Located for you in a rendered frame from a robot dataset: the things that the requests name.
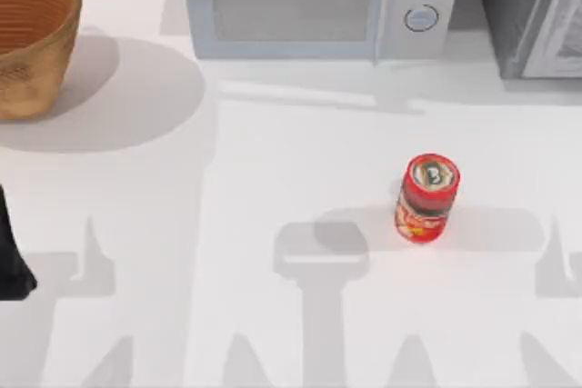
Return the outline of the red jar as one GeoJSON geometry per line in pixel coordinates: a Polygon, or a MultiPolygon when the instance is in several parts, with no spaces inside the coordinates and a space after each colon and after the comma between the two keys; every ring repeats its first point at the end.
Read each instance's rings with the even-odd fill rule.
{"type": "Polygon", "coordinates": [[[395,227],[414,244],[435,241],[457,197],[460,172],[441,154],[420,154],[407,165],[396,201],[395,227]]]}

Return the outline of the pale microwave oven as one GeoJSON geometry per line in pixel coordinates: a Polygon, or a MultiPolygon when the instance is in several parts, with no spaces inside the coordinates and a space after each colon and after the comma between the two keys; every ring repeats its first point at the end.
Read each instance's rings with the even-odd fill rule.
{"type": "Polygon", "coordinates": [[[382,58],[430,59],[440,54],[447,37],[455,0],[390,0],[382,58]],[[404,24],[406,12],[420,5],[431,5],[439,13],[439,21],[432,29],[414,33],[404,24]]]}

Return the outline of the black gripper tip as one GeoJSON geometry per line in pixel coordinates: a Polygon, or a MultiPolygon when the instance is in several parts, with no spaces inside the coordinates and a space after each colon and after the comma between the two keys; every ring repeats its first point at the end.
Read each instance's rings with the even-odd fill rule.
{"type": "Polygon", "coordinates": [[[37,280],[17,247],[0,185],[0,302],[23,301],[36,287],[37,280]]]}

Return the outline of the brown woven basket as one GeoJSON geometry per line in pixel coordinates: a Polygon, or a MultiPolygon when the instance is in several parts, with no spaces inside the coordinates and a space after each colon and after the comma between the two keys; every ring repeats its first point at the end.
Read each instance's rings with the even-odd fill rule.
{"type": "Polygon", "coordinates": [[[0,121],[51,109],[75,47],[83,0],[0,0],[0,121]]]}

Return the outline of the microwave door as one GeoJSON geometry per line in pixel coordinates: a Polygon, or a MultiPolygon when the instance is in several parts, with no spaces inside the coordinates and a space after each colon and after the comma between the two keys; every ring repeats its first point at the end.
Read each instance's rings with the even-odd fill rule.
{"type": "Polygon", "coordinates": [[[202,59],[373,61],[379,0],[186,0],[202,59]]]}

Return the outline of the round microwave knob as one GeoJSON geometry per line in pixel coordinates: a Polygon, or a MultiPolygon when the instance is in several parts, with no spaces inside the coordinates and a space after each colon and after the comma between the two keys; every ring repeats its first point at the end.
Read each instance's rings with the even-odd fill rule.
{"type": "Polygon", "coordinates": [[[404,24],[414,33],[426,32],[437,25],[438,11],[431,5],[420,5],[409,9],[404,17],[404,24]]]}

